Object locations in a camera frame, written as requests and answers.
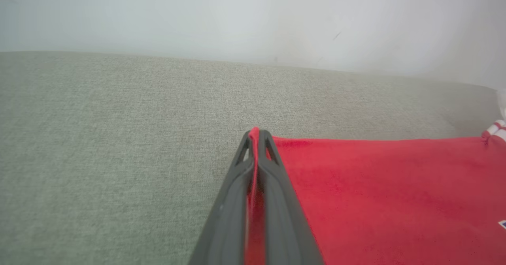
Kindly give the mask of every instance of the white stripe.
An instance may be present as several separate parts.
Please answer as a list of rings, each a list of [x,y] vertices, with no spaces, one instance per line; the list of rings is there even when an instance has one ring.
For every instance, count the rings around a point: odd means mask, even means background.
[[[499,131],[499,127],[496,126],[495,124],[494,125],[491,125],[490,127],[488,127],[487,129],[487,132],[490,134],[490,135],[493,135],[495,134],[495,132]]]
[[[497,137],[500,137],[503,141],[506,141],[506,130],[500,129],[494,134]]]

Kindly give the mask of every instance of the red and white trim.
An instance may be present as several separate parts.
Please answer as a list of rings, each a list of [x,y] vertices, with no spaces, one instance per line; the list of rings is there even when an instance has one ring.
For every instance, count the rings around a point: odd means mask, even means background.
[[[503,141],[506,142],[506,126],[501,127],[497,132],[493,134],[494,137],[500,137]]]
[[[488,129],[486,129],[486,131],[484,131],[481,134],[481,137],[483,139],[488,139],[490,136],[495,135],[502,128],[504,128],[505,125],[506,125],[506,123],[503,120],[497,120],[497,121],[495,121],[495,123],[493,125],[491,125]],[[506,130],[502,130],[502,132],[499,132],[498,136],[502,137],[502,139],[504,139],[504,141],[506,141]]]

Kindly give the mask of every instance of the gray couch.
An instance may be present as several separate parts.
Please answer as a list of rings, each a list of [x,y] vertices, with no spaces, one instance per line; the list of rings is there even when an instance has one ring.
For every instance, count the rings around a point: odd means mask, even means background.
[[[96,53],[0,53],[0,263],[181,264],[242,134],[479,136],[495,91]]]

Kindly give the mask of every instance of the red fabric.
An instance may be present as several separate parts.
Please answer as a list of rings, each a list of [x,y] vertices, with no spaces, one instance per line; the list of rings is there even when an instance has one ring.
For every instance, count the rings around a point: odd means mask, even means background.
[[[258,189],[258,138],[260,130],[258,127],[249,132],[249,138],[252,141],[253,158],[255,166],[253,178],[251,180],[251,189],[247,196],[248,202],[248,234],[246,238],[246,249],[244,260],[246,265],[260,265],[265,263],[264,246],[264,195]]]
[[[502,139],[274,140],[327,265],[506,264]]]

